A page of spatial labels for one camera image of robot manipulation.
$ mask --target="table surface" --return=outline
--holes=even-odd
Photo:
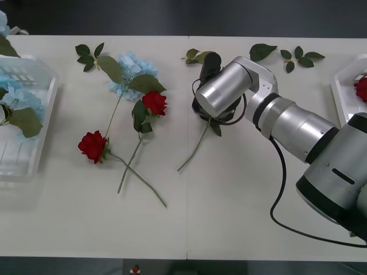
[[[312,69],[284,70],[279,53],[262,62],[278,79],[279,93],[338,125],[329,84],[333,71],[365,53],[367,40],[252,37],[10,37],[19,53],[33,54],[60,76],[37,178],[12,188],[0,186],[0,256],[111,257],[232,260],[366,261],[367,251],[323,243],[288,232],[269,216],[281,181],[275,149],[242,120],[208,131],[193,161],[176,169],[195,147],[205,123],[191,111],[191,83],[200,66],[181,57],[190,48],[214,50],[223,65],[248,57],[264,42],[293,51],[317,51],[326,58]],[[106,130],[117,96],[107,76],[83,73],[74,46],[105,42],[116,57],[133,50],[154,62],[167,88],[167,115],[132,166],[163,196],[164,209],[145,185],[130,175],[116,193],[124,167],[93,165],[77,149],[87,131]],[[112,150],[128,159],[136,144],[133,103],[122,101],[112,123]],[[307,165],[284,153],[288,178],[275,211],[281,222],[320,237],[362,243],[312,210],[298,196],[295,182]]]

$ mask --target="white plastic tray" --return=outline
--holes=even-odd
[[[33,56],[21,57],[1,56],[0,68],[40,98],[45,113],[41,132],[31,139],[21,140],[13,125],[0,127],[0,181],[5,182],[25,182],[37,173],[58,87],[58,78],[47,65]]]
[[[367,113],[367,103],[356,95],[354,84],[367,75],[367,54],[360,54],[351,63],[331,77],[341,126],[359,112]]]

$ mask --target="crossed flower stems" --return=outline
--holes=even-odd
[[[117,110],[117,106],[119,105],[119,103],[120,103],[120,101],[121,101],[121,98],[122,98],[122,95],[124,94],[124,92],[127,92],[127,86],[128,86],[128,84],[130,83],[130,80],[132,79],[132,75],[131,74],[129,74],[129,76],[128,76],[128,78],[127,78],[127,80],[125,81],[125,88],[124,88],[124,91],[122,91],[122,93],[121,93],[121,95],[119,96],[119,100],[117,101],[117,104],[116,104],[116,106],[115,106],[115,109],[114,109],[114,112],[112,113],[112,116],[111,116],[111,120],[110,120],[110,123],[109,123],[109,125],[108,125],[108,128],[107,128],[107,131],[106,131],[106,134],[104,135],[104,137],[106,138],[107,137],[107,134],[108,134],[108,131],[110,130],[110,127],[111,127],[111,123],[112,123],[112,119],[114,118],[114,116],[115,116],[115,112],[116,112],[116,110]],[[123,177],[122,177],[122,180],[121,180],[121,183],[120,183],[120,186],[119,186],[119,189],[118,189],[118,193],[120,193],[120,190],[121,190],[121,187],[122,187],[122,183],[123,183],[123,181],[124,181],[124,179],[125,179],[125,176],[126,176],[126,172],[127,172],[127,170],[130,170],[135,176],[137,176],[147,187],[149,187],[152,191],[153,191],[153,193],[158,197],[158,199],[162,202],[162,204],[164,205],[164,207],[165,208],[167,208],[167,204],[165,203],[165,201],[162,199],[162,197],[158,194],[158,192],[154,189],[154,187],[151,185],[151,184],[149,184],[146,180],[144,180],[134,169],[132,169],[131,167],[130,167],[130,164],[131,164],[131,162],[132,162],[132,160],[133,160],[133,158],[135,158],[135,155],[136,155],[136,152],[137,152],[137,150],[138,150],[138,148],[139,148],[139,146],[141,145],[141,143],[142,143],[142,141],[143,141],[143,137],[140,137],[139,136],[139,143],[138,143],[138,145],[136,146],[136,148],[135,148],[135,151],[134,151],[134,153],[133,153],[133,155],[132,155],[132,157],[131,157],[131,159],[130,159],[130,161],[128,162],[128,163],[126,163],[122,158],[120,158],[119,156],[116,156],[115,154],[113,154],[108,148],[105,148],[105,150],[106,150],[106,154],[109,154],[109,155],[111,155],[111,156],[113,156],[115,159],[117,159],[118,161],[120,161],[120,162],[122,162],[125,166],[126,166],[126,169],[125,169],[125,171],[124,171],[124,175],[123,175]]]

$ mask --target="loose leaf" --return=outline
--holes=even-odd
[[[294,56],[296,59],[300,59],[303,56],[303,50],[300,46],[297,46],[297,48],[294,50]]]
[[[220,125],[216,123],[210,123],[210,127],[212,128],[213,132],[217,136],[222,136],[222,130],[220,130]]]
[[[142,128],[140,129],[141,133],[149,133],[153,132],[150,123],[143,123]]]
[[[250,59],[258,62],[271,54],[278,46],[270,46],[267,44],[254,44],[250,50]]]
[[[13,115],[13,112],[14,111],[10,107],[8,107],[8,106],[6,106],[4,104],[1,104],[1,107],[2,107],[2,109],[4,111],[5,119],[6,120],[9,120],[9,118]]]
[[[87,56],[91,53],[91,50],[87,45],[80,44],[75,46],[76,53],[80,56]]]
[[[94,67],[94,63],[88,63],[88,64],[84,67],[83,72],[87,72],[87,71],[89,71],[90,69],[92,69],[93,67]]]
[[[0,54],[3,56],[19,57],[17,52],[11,46],[10,42],[2,36],[0,36]]]
[[[98,57],[97,64],[114,83],[122,83],[122,71],[120,65],[111,56]]]
[[[161,93],[166,90],[166,88],[159,83],[158,79],[150,74],[142,74],[134,77],[128,84],[128,88],[142,92],[145,95],[150,91]]]
[[[287,73],[291,73],[294,70],[294,63],[292,61],[289,61],[286,66]]]
[[[19,127],[26,138],[38,135],[42,128],[42,124],[38,120],[34,110],[29,107],[21,110],[15,110],[9,120],[9,123]]]
[[[196,59],[186,59],[186,65],[197,64],[197,63],[199,63],[199,60],[196,60]]]
[[[325,56],[319,54],[319,53],[316,53],[316,52],[309,52],[309,53],[306,53],[304,55],[304,57],[307,57],[307,58],[313,58],[313,59],[323,59],[325,58]]]
[[[95,58],[97,58],[97,57],[101,54],[101,52],[102,52],[102,50],[103,50],[103,46],[104,46],[104,43],[101,43],[101,44],[99,44],[99,45],[98,45],[98,47],[95,49],[95,51],[94,51],[94,56],[95,56]]]
[[[204,59],[208,55],[208,53],[212,53],[212,51],[202,52],[194,59],[197,60],[200,64],[204,64]]]
[[[94,58],[92,56],[81,56],[79,57],[79,59],[77,60],[79,63],[82,64],[88,64],[88,63],[93,63],[94,62]]]
[[[190,50],[188,50],[188,52],[186,53],[186,57],[188,58],[188,59],[193,59],[195,56],[196,56],[196,54],[198,53],[199,51],[197,50],[197,49],[190,49]]]
[[[314,67],[314,63],[306,58],[306,57],[301,57],[299,60],[298,60],[298,64],[301,65],[301,66],[304,66],[306,68],[312,68]]]
[[[292,59],[292,54],[290,52],[288,52],[287,50],[281,50],[280,54],[285,58],[285,59]]]
[[[132,123],[134,124],[134,129],[137,132],[140,132],[142,129],[142,123],[145,121],[145,118],[148,115],[148,111],[141,100],[138,100],[135,103],[131,111],[131,115],[132,115]]]
[[[3,87],[0,87],[0,100],[4,97],[4,95],[7,93],[7,90]]]

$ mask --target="red rose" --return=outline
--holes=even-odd
[[[356,95],[362,98],[364,102],[367,101],[367,78],[361,78],[360,82],[354,85],[357,88]]]
[[[88,159],[94,160],[96,164],[102,156],[106,142],[107,139],[102,137],[99,131],[88,132],[79,143],[78,148],[82,154],[87,155]]]
[[[151,109],[153,115],[165,115],[163,111],[166,109],[166,98],[165,96],[161,96],[160,93],[150,91],[145,96],[143,96],[143,103],[147,109]]]

